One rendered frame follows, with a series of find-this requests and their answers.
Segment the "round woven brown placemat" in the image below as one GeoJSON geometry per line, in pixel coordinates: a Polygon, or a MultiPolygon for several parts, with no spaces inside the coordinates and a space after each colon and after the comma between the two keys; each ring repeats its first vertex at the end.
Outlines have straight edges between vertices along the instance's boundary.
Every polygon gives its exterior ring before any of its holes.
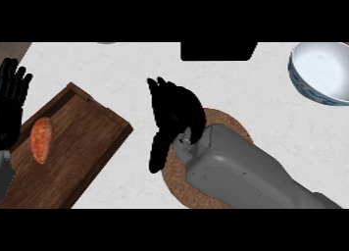
{"type": "MultiPolygon", "coordinates": [[[[227,113],[209,108],[205,108],[203,112],[205,124],[208,126],[212,124],[223,124],[248,142],[252,142],[242,124],[227,113]]],[[[184,167],[172,147],[169,147],[162,177],[168,190],[184,207],[189,209],[230,209],[230,206],[224,202],[208,197],[187,184],[184,180],[184,167]]]]}

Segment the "brown wooden cutting board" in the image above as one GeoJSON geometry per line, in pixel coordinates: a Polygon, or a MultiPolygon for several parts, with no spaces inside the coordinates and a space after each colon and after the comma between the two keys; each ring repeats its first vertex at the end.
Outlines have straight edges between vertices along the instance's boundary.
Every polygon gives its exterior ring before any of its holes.
{"type": "Polygon", "coordinates": [[[131,131],[128,121],[67,84],[22,125],[11,148],[16,175],[0,207],[70,208],[131,131]],[[45,162],[38,163],[30,130],[42,117],[50,118],[51,141],[45,162]]]}

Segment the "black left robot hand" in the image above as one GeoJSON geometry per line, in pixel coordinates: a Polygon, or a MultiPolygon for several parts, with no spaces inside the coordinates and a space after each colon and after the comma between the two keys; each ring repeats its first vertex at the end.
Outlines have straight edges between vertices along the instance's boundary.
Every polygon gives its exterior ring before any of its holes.
{"type": "Polygon", "coordinates": [[[20,134],[23,105],[33,78],[16,59],[5,58],[0,66],[0,151],[16,144],[20,134]]]}

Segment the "white and blue bowl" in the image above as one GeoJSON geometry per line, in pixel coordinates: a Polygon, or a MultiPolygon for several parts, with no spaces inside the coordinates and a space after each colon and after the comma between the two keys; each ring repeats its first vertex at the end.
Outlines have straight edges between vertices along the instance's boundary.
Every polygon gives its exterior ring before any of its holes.
{"type": "Polygon", "coordinates": [[[301,42],[288,60],[289,79],[301,95],[328,106],[349,106],[349,45],[301,42]]]}

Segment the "black appliance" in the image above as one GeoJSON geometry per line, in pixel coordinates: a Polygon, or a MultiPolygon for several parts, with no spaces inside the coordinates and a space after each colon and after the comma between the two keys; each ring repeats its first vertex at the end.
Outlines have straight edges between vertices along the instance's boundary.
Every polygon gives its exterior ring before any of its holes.
{"type": "Polygon", "coordinates": [[[246,61],[255,46],[255,42],[181,42],[180,58],[189,62],[246,61]]]}

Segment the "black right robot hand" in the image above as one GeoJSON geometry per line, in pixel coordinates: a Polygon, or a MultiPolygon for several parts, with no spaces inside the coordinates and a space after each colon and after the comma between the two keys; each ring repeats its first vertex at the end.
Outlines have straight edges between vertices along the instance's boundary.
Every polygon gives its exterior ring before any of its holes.
{"type": "Polygon", "coordinates": [[[180,133],[190,128],[189,143],[195,144],[205,128],[205,112],[193,92],[172,82],[147,79],[152,110],[158,132],[153,136],[149,171],[155,174],[164,167],[171,144],[180,133]]]}

